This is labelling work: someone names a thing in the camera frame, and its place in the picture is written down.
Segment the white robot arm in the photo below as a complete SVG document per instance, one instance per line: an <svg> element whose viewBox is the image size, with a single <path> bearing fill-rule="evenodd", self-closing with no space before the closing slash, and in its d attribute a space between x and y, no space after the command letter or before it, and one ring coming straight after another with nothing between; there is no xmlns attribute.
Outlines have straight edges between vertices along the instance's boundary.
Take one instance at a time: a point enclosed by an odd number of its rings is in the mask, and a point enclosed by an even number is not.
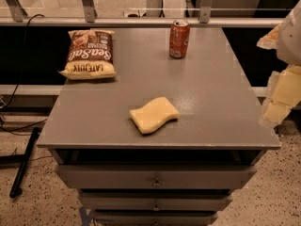
<svg viewBox="0 0 301 226"><path fill-rule="evenodd" d="M281 24L258 40L257 46L275 49L277 58L287 64L282 72L271 73L261 106L259 123L275 128L301 102L301 1Z"/></svg>

